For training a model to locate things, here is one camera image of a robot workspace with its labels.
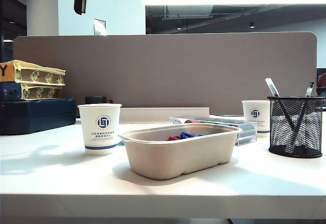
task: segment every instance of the beige bowl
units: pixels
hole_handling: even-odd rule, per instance
[[[208,135],[167,141],[181,132]],[[191,123],[128,131],[119,137],[135,172],[163,180],[228,162],[240,132],[242,129],[232,126]]]

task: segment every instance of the wall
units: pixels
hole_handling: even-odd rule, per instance
[[[281,25],[262,32],[313,32],[317,37],[317,68],[326,68],[326,18]]]
[[[26,0],[27,35],[59,34],[58,0]]]
[[[93,35],[93,19],[106,21],[107,34],[145,34],[144,0],[87,0],[82,16],[74,0],[59,0],[59,34]]]

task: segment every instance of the gray fabric partition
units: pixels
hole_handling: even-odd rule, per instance
[[[266,99],[303,95],[316,77],[312,33],[18,37],[14,58],[65,69],[64,95],[107,95],[123,107],[210,107],[242,113]]]

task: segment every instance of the paper cup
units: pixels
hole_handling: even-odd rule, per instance
[[[246,122],[257,122],[258,133],[269,133],[270,129],[270,101],[269,100],[244,100],[243,116]]]
[[[120,142],[117,136],[120,107],[121,104],[114,103],[78,105],[87,154],[109,154]]]

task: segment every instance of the pen holder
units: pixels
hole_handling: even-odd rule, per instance
[[[268,97],[269,151],[296,158],[321,157],[322,104],[326,97]]]

